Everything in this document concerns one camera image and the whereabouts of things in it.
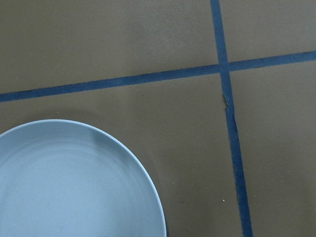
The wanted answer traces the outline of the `light blue plate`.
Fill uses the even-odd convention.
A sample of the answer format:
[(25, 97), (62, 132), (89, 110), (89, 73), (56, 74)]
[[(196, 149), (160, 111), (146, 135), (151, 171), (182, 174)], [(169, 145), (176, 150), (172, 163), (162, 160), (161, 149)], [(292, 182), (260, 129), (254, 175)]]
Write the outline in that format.
[(164, 237), (163, 208), (137, 157), (93, 126), (29, 122), (0, 136), (3, 237)]

